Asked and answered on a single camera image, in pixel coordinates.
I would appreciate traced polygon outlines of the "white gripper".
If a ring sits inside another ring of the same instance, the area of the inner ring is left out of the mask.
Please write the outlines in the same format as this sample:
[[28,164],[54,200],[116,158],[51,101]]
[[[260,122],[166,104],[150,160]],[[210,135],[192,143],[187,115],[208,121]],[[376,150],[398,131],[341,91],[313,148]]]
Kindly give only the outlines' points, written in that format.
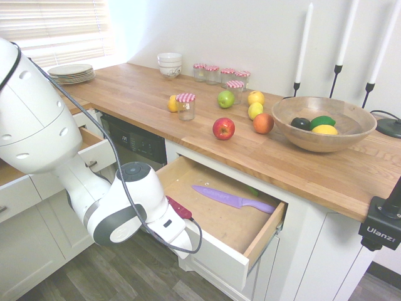
[[180,259],[187,258],[189,255],[188,251],[192,251],[192,243],[186,230],[183,230],[170,244],[174,247],[183,249],[183,251],[173,249]]

